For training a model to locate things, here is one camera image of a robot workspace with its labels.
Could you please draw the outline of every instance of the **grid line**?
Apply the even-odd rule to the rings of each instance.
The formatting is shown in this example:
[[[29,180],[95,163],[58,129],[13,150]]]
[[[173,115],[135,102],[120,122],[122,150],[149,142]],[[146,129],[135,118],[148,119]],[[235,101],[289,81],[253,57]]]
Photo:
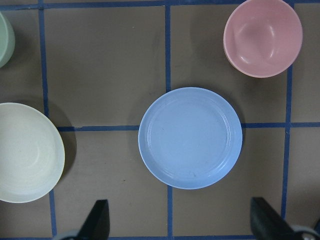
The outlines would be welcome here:
[[[34,9],[68,9],[68,8],[120,8],[120,7],[157,7],[188,5],[238,5],[245,0],[154,0],[154,1],[103,1],[0,5],[0,11],[34,10]],[[320,0],[285,0],[290,6],[294,4],[316,4]]]
[[[47,82],[47,61],[46,61],[46,41],[45,41],[45,21],[44,9],[52,8],[117,8],[117,7],[156,7],[165,6],[165,89],[171,90],[171,6],[183,5],[228,5],[241,4],[244,0],[155,0],[155,1],[118,1],[118,2],[74,2],[74,3],[43,3],[38,0],[38,4],[21,5],[1,5],[0,11],[13,10],[38,10],[39,18],[39,37],[41,54],[42,90],[44,114],[49,117],[49,98]],[[320,3],[320,0],[286,0],[294,7],[294,4]],[[286,217],[288,170],[290,154],[290,132],[291,128],[314,128],[320,127],[320,122],[291,122],[292,107],[292,81],[293,66],[287,70],[287,89],[286,89],[286,118],[285,122],[266,122],[266,123],[242,123],[242,128],[285,128],[284,139],[284,158],[283,158],[283,179],[282,179],[282,198],[281,216]],[[60,132],[81,132],[81,131],[138,131],[138,125],[122,126],[61,126]],[[57,234],[56,211],[54,191],[49,193],[51,230],[52,235]],[[173,236],[173,188],[167,186],[167,236],[141,236],[141,237],[110,237],[111,240],[245,240],[254,239],[253,235],[212,235],[212,236]],[[17,237],[0,238],[0,240],[50,240],[48,237]]]
[[[40,37],[40,54],[41,54],[41,77],[42,77],[42,95],[44,115],[49,118],[49,99],[48,99],[48,81],[47,81],[47,55],[46,55],[46,37],[45,37],[45,13],[43,0],[38,0],[38,17],[39,17],[39,37]],[[55,209],[55,194],[52,189],[49,192],[51,234],[57,235],[57,221]]]
[[[292,80],[293,65],[287,69],[286,73],[286,106],[285,106],[285,131],[284,131],[284,153],[283,153],[283,172],[282,172],[282,196],[281,196],[281,217],[286,218],[288,174],[290,157],[290,129],[291,129],[291,107],[292,107]]]

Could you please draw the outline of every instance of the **floor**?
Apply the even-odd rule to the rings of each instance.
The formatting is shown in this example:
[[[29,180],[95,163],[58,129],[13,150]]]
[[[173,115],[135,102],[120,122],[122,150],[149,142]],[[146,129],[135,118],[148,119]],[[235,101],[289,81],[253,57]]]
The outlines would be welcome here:
[[[302,22],[302,49],[287,71],[265,79],[238,72],[224,54],[225,24],[242,0],[74,2],[0,1],[16,36],[0,69],[0,102],[43,112],[66,151],[53,191],[30,203],[0,202],[0,240],[47,240],[78,229],[97,199],[109,200],[110,236],[119,240],[254,239],[253,196],[290,224],[316,223],[319,0],[289,0]],[[244,139],[225,178],[181,190],[147,170],[137,136],[153,101],[190,86],[224,97]]]

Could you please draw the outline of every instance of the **brown tile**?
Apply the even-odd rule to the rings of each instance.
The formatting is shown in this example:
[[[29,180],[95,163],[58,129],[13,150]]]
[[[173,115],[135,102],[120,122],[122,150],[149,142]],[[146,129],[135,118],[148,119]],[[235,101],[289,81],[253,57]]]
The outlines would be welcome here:
[[[15,34],[11,59],[0,68],[0,102],[19,102],[43,112],[37,10],[5,11]]]
[[[281,209],[283,128],[246,129],[240,157],[212,186],[173,191],[175,236],[250,235],[250,199],[264,197]]]
[[[290,224],[314,227],[320,219],[320,128],[293,128],[286,219]]]
[[[72,142],[73,137],[67,136],[72,134],[62,135]],[[58,233],[80,228],[95,201],[108,199],[111,236],[165,236],[167,186],[145,167],[138,133],[76,132],[75,136],[76,157],[54,189]]]
[[[48,9],[45,37],[49,100],[74,126],[138,125],[166,91],[162,6]]]
[[[226,58],[223,34],[225,24],[236,7],[172,7],[172,89],[210,89],[230,102],[241,122],[284,122],[287,73],[270,78],[253,78],[236,70]]]
[[[0,238],[50,238],[49,195],[28,202],[0,201]]]
[[[38,0],[1,0],[0,5],[26,5],[37,4]]]
[[[47,4],[51,3],[95,3],[95,2],[128,2],[132,0],[43,0]]]
[[[296,4],[303,28],[301,52],[293,64],[292,122],[320,122],[320,4]]]

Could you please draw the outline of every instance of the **plate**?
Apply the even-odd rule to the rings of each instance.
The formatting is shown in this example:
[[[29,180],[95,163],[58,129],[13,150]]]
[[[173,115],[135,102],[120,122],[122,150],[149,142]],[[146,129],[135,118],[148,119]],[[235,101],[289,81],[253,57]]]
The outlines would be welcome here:
[[[235,110],[220,95],[184,87],[148,108],[138,146],[157,179],[179,189],[200,189],[218,182],[235,165],[242,128]]]
[[[0,104],[0,200],[26,203],[54,188],[65,149],[53,123],[20,103]]]

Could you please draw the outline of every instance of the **bowl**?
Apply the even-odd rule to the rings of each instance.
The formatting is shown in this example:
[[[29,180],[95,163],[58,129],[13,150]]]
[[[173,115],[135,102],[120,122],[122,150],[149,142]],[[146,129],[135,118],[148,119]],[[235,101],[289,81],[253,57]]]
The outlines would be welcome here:
[[[57,184],[65,149],[53,123],[20,103],[0,103],[0,200],[26,203]]]
[[[11,58],[15,49],[15,33],[7,17],[0,12],[0,68]]]
[[[158,180],[178,189],[200,189],[220,181],[236,164],[242,128],[235,110],[220,95],[183,87],[148,108],[138,146]]]
[[[247,0],[230,15],[223,47],[237,70],[251,77],[268,78],[295,61],[302,40],[300,19],[283,0]]]

